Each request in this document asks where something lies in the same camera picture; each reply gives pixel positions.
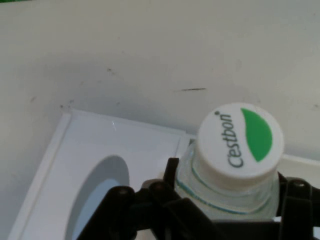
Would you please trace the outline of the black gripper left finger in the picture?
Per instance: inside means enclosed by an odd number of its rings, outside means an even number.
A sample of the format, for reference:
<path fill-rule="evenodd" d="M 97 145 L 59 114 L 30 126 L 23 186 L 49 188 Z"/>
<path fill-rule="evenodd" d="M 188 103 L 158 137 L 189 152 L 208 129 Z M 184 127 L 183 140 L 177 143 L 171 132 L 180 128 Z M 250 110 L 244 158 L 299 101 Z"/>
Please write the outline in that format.
<path fill-rule="evenodd" d="M 81 240 L 133 240 L 151 230 L 158 240 L 214 240 L 213 223 L 191 200 L 174 190 L 178 158 L 169 158 L 161 180 L 145 181 L 136 192 L 111 188 L 81 231 Z"/>

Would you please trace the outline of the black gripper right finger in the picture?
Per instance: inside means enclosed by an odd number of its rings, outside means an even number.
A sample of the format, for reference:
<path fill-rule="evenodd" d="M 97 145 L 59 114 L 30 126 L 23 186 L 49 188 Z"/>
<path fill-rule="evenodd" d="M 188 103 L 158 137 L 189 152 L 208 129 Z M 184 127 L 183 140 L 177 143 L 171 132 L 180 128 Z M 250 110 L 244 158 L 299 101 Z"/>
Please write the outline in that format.
<path fill-rule="evenodd" d="M 279 203 L 275 240 L 317 240 L 314 228 L 320 226 L 320 190 L 298 177 L 278 174 Z"/>

